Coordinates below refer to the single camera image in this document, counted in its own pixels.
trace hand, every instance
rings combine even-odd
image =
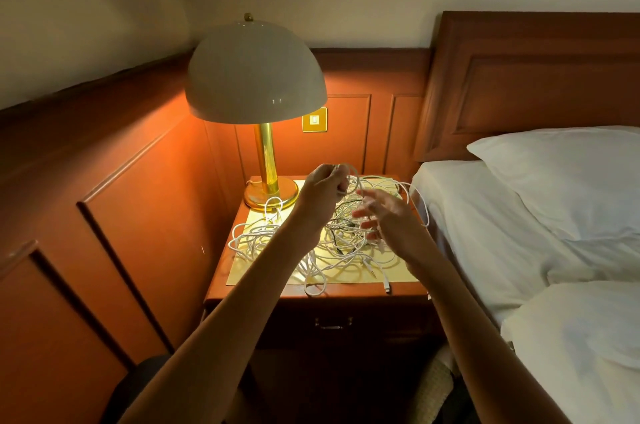
[[[335,204],[349,187],[349,168],[346,164],[322,164],[312,171],[300,190],[298,200],[284,226],[296,230],[307,252],[319,242],[320,233],[331,220]]]
[[[425,268],[437,247],[431,236],[403,200],[381,189],[360,189],[362,205],[353,211],[354,218],[373,217],[360,224],[363,229],[373,229],[367,234],[370,240],[382,238],[389,249],[404,259],[410,272]]]

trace wooden headboard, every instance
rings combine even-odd
[[[442,15],[414,157],[535,128],[640,126],[640,14]]]

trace drawer handle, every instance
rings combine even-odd
[[[347,318],[347,323],[344,325],[321,325],[320,318],[316,318],[315,327],[321,330],[344,330],[353,324],[353,318],[349,316]]]

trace table lamp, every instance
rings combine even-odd
[[[284,206],[298,198],[298,185],[278,178],[271,122],[300,117],[326,103],[324,75],[316,57],[291,31],[244,21],[213,28],[189,62],[187,101],[202,120],[255,124],[261,184],[248,183],[244,202],[264,209],[277,196]],[[280,203],[269,201],[267,209]]]

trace lamp shade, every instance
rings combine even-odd
[[[244,21],[221,25],[189,63],[186,96],[204,120],[255,124],[300,117],[326,102],[316,57],[291,31]]]

